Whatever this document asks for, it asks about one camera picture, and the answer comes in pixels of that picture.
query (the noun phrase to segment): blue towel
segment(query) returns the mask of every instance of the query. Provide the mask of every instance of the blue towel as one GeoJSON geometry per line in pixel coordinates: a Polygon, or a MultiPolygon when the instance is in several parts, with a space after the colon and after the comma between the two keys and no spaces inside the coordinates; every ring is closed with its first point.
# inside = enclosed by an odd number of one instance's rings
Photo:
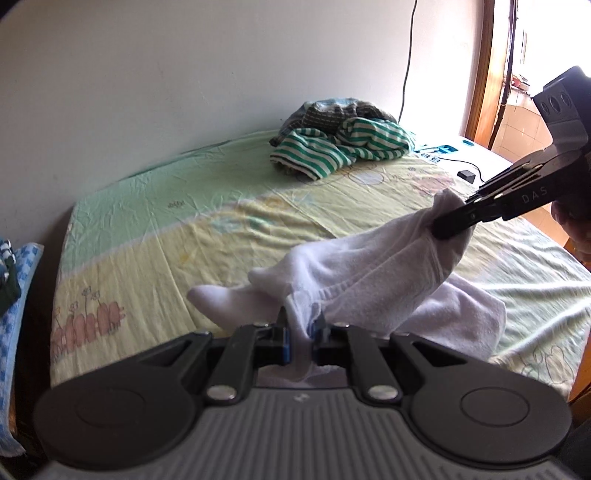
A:
{"type": "Polygon", "coordinates": [[[26,244],[14,251],[17,279],[22,294],[0,319],[0,456],[12,457],[25,453],[24,448],[10,433],[8,412],[22,313],[42,253],[43,247],[37,244],[26,244]]]}

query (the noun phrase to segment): pile of clothes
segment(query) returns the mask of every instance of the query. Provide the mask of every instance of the pile of clothes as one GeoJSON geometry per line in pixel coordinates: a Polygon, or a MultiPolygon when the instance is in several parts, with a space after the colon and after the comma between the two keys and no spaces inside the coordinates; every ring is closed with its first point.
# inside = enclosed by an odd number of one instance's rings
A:
{"type": "Polygon", "coordinates": [[[414,148],[414,135],[372,103],[333,98],[304,103],[269,143],[272,161],[318,180],[359,158],[400,158],[414,148]]]}

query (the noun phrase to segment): white towel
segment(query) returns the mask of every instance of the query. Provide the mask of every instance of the white towel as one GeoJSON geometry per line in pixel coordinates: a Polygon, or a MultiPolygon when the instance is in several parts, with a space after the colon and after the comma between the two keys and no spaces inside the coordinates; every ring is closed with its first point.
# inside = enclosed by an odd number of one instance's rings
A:
{"type": "Polygon", "coordinates": [[[277,265],[251,270],[247,286],[195,286],[187,297],[228,333],[252,322],[274,322],[285,306],[293,360],[287,367],[261,369],[259,384],[334,386],[344,380],[334,367],[311,362],[307,331],[321,311],[329,323],[382,336],[401,329],[486,359],[505,327],[504,304],[457,275],[446,281],[472,229],[447,241],[434,239],[429,230],[436,217],[462,204],[445,190],[433,207],[374,230],[298,245],[277,265]]]}

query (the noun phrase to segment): cartoon print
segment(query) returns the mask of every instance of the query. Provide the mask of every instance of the cartoon print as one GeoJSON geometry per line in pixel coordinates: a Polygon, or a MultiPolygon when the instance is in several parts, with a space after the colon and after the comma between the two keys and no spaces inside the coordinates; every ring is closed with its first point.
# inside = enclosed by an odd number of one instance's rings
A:
{"type": "MultiPolygon", "coordinates": [[[[98,301],[100,298],[100,290],[97,290],[92,294],[91,300],[98,301]]],[[[96,328],[98,327],[98,322],[96,320],[96,316],[94,313],[89,313],[86,315],[86,341],[88,343],[92,343],[96,339],[96,328]]]]}
{"type": "Polygon", "coordinates": [[[168,204],[168,208],[181,208],[184,204],[184,200],[175,200],[168,204]]]}
{"type": "Polygon", "coordinates": [[[545,356],[545,366],[553,385],[574,382],[574,371],[564,357],[564,351],[558,345],[552,345],[545,356]]]}
{"type": "Polygon", "coordinates": [[[125,318],[123,310],[116,301],[109,303],[109,324],[112,330],[117,330],[121,326],[121,320],[125,318]]]}
{"type": "Polygon", "coordinates": [[[358,171],[350,173],[349,179],[359,185],[379,185],[386,181],[386,176],[378,171],[358,171]]]}
{"type": "Polygon", "coordinates": [[[455,182],[448,176],[424,177],[417,182],[417,188],[429,196],[454,185],[455,182]]]}
{"type": "Polygon", "coordinates": [[[76,332],[74,331],[74,316],[78,310],[78,302],[75,301],[70,305],[68,311],[70,314],[66,319],[66,348],[68,353],[72,353],[76,347],[76,332]]]}
{"type": "Polygon", "coordinates": [[[121,326],[121,320],[125,318],[125,309],[119,303],[101,302],[100,291],[92,291],[90,286],[81,292],[84,297],[84,311],[79,312],[78,301],[74,301],[68,308],[65,327],[61,326],[61,308],[54,311],[53,319],[56,329],[51,334],[50,353],[51,361],[58,361],[63,355],[72,353],[76,348],[86,343],[92,343],[101,336],[110,335],[121,326]],[[89,312],[96,302],[96,312],[89,312]]]}
{"type": "Polygon", "coordinates": [[[109,333],[111,326],[109,324],[109,307],[106,303],[100,303],[99,301],[99,307],[96,309],[96,318],[101,336],[109,333]]]}
{"type": "Polygon", "coordinates": [[[519,360],[524,365],[521,369],[521,375],[539,380],[540,370],[544,362],[544,353],[538,347],[535,347],[534,351],[531,352],[531,359],[531,362],[526,362],[521,354],[519,354],[519,360]]]}
{"type": "Polygon", "coordinates": [[[51,334],[50,355],[51,355],[52,360],[57,359],[61,355],[61,353],[63,352],[63,349],[65,347],[65,342],[66,342],[66,337],[64,336],[64,330],[61,328],[61,325],[59,322],[60,313],[61,313],[61,309],[59,307],[56,308],[55,312],[53,313],[53,319],[55,320],[55,322],[57,324],[57,328],[51,334]]]}

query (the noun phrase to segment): green striped clothing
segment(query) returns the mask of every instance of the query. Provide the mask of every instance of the green striped clothing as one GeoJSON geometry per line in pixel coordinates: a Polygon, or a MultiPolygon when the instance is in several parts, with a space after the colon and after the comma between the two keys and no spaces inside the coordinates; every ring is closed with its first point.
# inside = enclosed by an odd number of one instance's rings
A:
{"type": "Polygon", "coordinates": [[[336,135],[317,128],[292,130],[271,154],[272,161],[313,180],[362,160],[394,160],[414,148],[414,135],[396,122],[348,118],[336,135]]]}

